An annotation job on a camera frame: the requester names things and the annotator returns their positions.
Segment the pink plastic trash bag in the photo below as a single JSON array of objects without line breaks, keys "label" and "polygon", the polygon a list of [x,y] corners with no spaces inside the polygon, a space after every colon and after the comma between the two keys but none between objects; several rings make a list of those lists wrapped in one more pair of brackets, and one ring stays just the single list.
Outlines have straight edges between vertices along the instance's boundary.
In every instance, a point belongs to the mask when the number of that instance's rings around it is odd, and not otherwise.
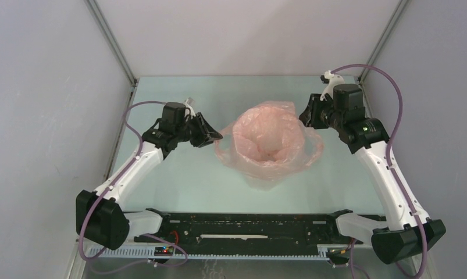
[{"label": "pink plastic trash bag", "polygon": [[293,175],[312,166],[324,149],[322,137],[303,125],[293,102],[260,103],[220,133],[230,143],[223,149],[215,141],[216,156],[240,173],[265,169]]}]

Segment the white trash bin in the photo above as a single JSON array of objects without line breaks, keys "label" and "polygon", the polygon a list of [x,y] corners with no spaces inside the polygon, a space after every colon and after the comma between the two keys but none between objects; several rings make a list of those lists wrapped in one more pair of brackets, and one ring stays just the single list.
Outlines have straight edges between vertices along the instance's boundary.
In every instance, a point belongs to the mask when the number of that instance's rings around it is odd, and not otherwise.
[{"label": "white trash bin", "polygon": [[259,191],[270,191],[291,176],[290,173],[265,169],[254,172],[242,171],[241,174],[249,187]]}]

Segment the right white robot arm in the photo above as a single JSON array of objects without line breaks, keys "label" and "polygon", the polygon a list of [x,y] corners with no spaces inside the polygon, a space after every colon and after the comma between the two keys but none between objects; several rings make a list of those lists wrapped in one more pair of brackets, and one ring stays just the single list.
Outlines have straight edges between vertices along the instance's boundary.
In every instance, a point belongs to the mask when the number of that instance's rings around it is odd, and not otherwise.
[{"label": "right white robot arm", "polygon": [[355,84],[339,84],[333,92],[311,94],[299,119],[314,129],[332,128],[372,179],[384,209],[384,221],[360,216],[350,210],[333,213],[325,226],[333,243],[346,237],[369,244],[385,264],[429,250],[446,233],[442,220],[433,220],[416,200],[392,151],[390,137],[380,120],[366,117],[363,92]]}]

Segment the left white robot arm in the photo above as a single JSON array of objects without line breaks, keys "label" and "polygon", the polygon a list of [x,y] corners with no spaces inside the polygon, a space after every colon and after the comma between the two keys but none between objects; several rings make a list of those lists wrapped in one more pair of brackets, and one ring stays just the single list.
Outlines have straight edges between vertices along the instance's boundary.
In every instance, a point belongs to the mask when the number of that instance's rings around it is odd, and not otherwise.
[{"label": "left white robot arm", "polygon": [[125,204],[147,174],[161,164],[178,144],[188,142],[202,148],[222,139],[200,112],[185,102],[162,102],[162,115],[140,134],[130,157],[93,191],[82,190],[76,197],[76,232],[106,249],[116,250],[129,238],[148,234],[156,242],[170,236],[170,225],[149,209],[125,212]]}]

